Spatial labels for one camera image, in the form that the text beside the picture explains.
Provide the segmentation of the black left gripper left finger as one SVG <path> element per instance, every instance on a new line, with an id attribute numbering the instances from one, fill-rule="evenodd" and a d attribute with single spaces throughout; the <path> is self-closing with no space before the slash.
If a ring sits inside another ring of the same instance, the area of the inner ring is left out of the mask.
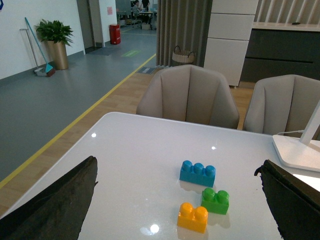
<path id="1" fill-rule="evenodd" d="M 0 220 L 2 240 L 76 240 L 97 184 L 98 161 L 89 156 Z"/>

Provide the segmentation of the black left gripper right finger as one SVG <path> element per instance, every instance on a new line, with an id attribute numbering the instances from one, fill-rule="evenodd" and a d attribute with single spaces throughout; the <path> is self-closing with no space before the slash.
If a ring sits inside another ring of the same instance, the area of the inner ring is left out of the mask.
<path id="1" fill-rule="evenodd" d="M 284 240 L 320 238 L 320 192 L 270 160 L 260 174 L 262 190 L 277 229 Z"/>

